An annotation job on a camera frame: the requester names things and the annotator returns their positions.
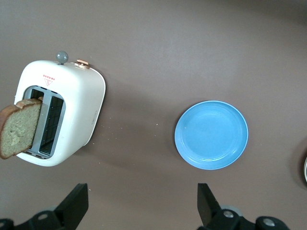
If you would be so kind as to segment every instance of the brown table surface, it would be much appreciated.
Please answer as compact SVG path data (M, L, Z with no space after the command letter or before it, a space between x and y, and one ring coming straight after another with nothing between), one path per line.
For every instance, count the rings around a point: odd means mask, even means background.
M305 229L306 12L303 0L2 1L1 108L28 63L60 50L103 74L106 97L91 141L60 165L0 161L0 217L22 223L88 183L80 230L193 230L208 183L250 221ZM174 143L180 116L206 100L232 104L249 128L242 156L215 171Z

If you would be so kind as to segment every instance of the toaster knob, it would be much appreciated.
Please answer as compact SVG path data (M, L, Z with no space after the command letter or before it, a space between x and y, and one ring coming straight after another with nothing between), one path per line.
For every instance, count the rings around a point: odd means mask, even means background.
M78 59L75 62L75 66L80 67L82 69L89 69L90 68L90 64L87 61L83 61L81 59Z
M60 51L57 54L58 65L64 65L68 61L68 54L65 51Z

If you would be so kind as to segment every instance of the bread crust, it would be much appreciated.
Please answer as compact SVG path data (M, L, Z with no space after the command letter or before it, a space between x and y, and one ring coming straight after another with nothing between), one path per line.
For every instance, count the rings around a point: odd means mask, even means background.
M2 132L3 132L3 128L6 124L6 121L8 120L8 118L13 114L16 113L28 106L33 106L34 104L41 104L42 100L39 99L24 99L22 101L19 101L16 103L16 105L8 105L6 106L4 109L2 109L0 111L0 144L1 144L1 137L2 137ZM20 152L24 152L27 149L29 149L31 147L28 146L26 149L20 151ZM9 157L5 157L2 155L1 153L1 148L0 148L0 158L2 159L8 159Z

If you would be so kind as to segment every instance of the toaster slot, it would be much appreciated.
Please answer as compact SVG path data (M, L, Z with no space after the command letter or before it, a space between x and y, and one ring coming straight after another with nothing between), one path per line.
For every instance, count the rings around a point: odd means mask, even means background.
M43 138L39 148L41 153L47 155L51 154L54 138L56 136L59 119L63 108L63 103L64 101L58 97L51 98Z
M40 86L32 86L24 94L24 98L42 96L43 103L33 144L26 153L48 159L54 153L66 106L60 94Z

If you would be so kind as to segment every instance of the plate rim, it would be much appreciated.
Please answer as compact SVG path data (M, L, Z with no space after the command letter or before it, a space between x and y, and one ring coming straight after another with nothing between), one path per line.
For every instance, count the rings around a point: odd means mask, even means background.
M243 138L243 140L244 140L244 146L243 146L241 152L238 154L238 156L237 156L234 160L232 160L231 162L228 162L227 164L225 164L225 165L223 165L223 166L210 167L210 168L205 167L205 166L202 166L201 162L193 161L191 158L188 157L187 154L181 153L181 152L179 151L179 149L178 149L178 145L179 145L179 144L178 144L177 142L178 142L178 139L179 139L179 138L178 138L178 135L177 135L176 133L178 132L178 129L179 129L178 125L179 125L179 123L180 123L180 120L186 115L186 113L188 113L188 112L189 112L190 110L192 110L194 107L199 106L199 105L201 105L201 104L205 104L205 103L218 103L218 104L223 104L223 105L226 105L226 106L231 107L232 109L234 109L234 110L236 111L237 115L240 116L240 117L242 118L242 120L243 120L243 123L242 123L242 124L243 124L243 128L245 128L245 130L246 130L246 138ZM244 150L245 150L245 148L246 148L246 146L247 146L247 143L248 143L248 136L249 136L248 125L247 125L246 119L244 118L243 114L242 114L237 108L235 108L233 105L231 105L231 104L229 104L229 103L227 103L227 102L217 101L217 100L208 100L208 101L199 102L199 103L196 103L196 104L192 105L190 108L188 108L188 109L180 116L180 118L178 119L177 124L176 124L176 127L175 127L175 135L174 135L174 137L175 137L175 146L176 146L176 149L177 149L178 153L180 154L180 156L181 156L187 163L189 163L190 165L192 165L192 166L194 166L194 167L196 167L196 168L199 168L199 169L203 169L203 170L217 170L217 169L225 168L225 167L229 166L230 164L234 163L234 162L243 154L243 152L244 152Z

